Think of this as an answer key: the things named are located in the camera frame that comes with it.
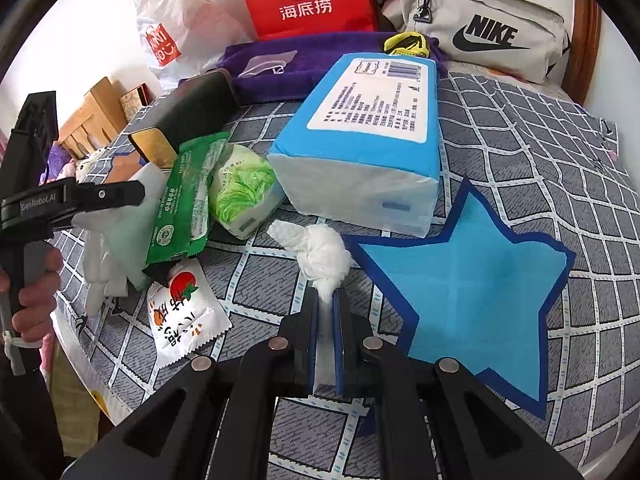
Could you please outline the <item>person's left hand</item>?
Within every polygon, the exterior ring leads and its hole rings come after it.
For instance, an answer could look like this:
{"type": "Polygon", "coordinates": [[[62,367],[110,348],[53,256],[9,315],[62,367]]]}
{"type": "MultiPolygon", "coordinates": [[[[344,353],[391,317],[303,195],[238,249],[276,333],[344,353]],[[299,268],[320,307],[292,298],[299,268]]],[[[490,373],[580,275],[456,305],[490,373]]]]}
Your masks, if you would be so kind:
{"type": "Polygon", "coordinates": [[[58,248],[51,247],[43,259],[44,272],[34,284],[18,294],[23,306],[12,316],[12,326],[25,342],[40,341],[52,330],[51,313],[56,308],[55,293],[60,287],[63,259],[58,248]]]}

